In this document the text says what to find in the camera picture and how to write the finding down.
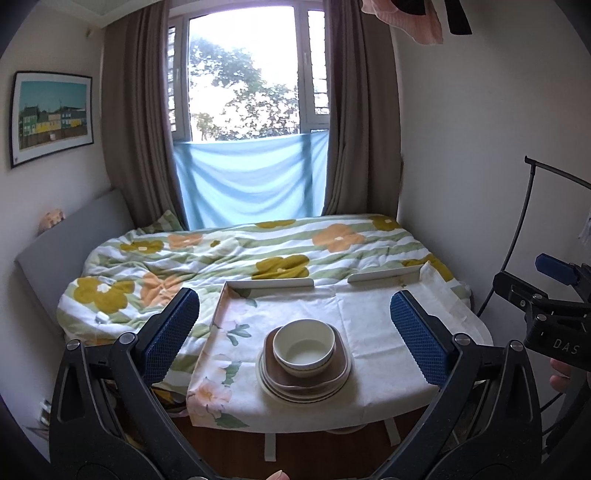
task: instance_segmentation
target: white bowl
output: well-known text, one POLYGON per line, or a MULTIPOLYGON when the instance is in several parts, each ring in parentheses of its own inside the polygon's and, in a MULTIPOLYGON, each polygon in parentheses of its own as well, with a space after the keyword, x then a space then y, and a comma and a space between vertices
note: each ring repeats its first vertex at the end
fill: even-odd
POLYGON ((291 375, 311 377, 326 367, 335 350, 335 332, 319 320, 303 319, 279 329, 273 354, 291 375))

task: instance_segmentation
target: light blue cloth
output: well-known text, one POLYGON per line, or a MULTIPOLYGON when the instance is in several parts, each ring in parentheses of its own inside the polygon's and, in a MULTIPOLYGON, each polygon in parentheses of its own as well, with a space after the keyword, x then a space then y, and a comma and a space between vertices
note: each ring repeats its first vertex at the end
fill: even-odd
POLYGON ((174 146, 191 230, 319 216, 328 131, 174 146))

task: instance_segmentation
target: white wall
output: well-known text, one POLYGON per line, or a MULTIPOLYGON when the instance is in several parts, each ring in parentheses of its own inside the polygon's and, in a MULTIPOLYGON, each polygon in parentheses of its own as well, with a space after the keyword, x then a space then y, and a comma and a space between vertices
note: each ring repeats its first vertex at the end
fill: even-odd
MULTIPOLYGON (((13 260, 36 236, 47 211, 72 213, 109 189, 100 144, 99 73, 102 32, 37 5, 0 59, 0 393, 22 426, 37 426, 39 402, 51 399, 63 342, 26 295, 13 260), (8 121, 17 70, 93 77, 94 145, 9 166, 8 121)), ((30 436, 46 452, 45 442, 30 436)))
MULTIPOLYGON (((552 0, 463 0, 474 35, 441 46, 396 30, 403 186, 399 219, 483 302, 509 247, 529 176, 527 155, 591 181, 591 55, 552 0)), ((545 252, 589 262, 579 245, 591 192, 538 171, 508 271, 577 300, 536 272, 545 252)), ((497 345, 522 339, 519 310, 494 297, 483 315, 497 345)), ((530 355, 541 401, 548 359, 530 355)), ((556 409, 547 414, 551 417, 556 409)))

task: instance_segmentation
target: green striped bedding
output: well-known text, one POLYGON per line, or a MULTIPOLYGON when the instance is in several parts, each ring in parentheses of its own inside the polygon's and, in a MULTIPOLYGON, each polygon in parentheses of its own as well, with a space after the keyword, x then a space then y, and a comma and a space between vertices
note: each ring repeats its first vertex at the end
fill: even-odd
POLYGON ((137 332, 182 287, 199 294, 199 320, 164 382, 171 393, 187 391, 197 356, 225 280, 314 279, 336 283, 351 273, 426 261, 462 298, 466 290, 420 242, 391 218, 337 215, 182 232, 167 212, 149 228, 111 239, 91 252, 81 278, 62 295, 57 311, 68 338, 87 345, 113 342, 137 332))

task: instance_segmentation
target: human hand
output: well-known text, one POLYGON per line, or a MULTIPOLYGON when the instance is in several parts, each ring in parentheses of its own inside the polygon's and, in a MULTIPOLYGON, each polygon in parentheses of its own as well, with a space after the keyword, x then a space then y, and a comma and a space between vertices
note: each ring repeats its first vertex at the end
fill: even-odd
MULTIPOLYGON (((570 384, 570 376, 573 373, 573 367, 554 358, 550 359, 550 366, 560 375, 550 377, 550 386, 557 392, 566 393, 570 384)), ((587 383, 591 387, 591 373, 587 372, 587 383)))
POLYGON ((283 470, 279 470, 267 478, 267 480, 290 480, 290 478, 283 473, 283 470))

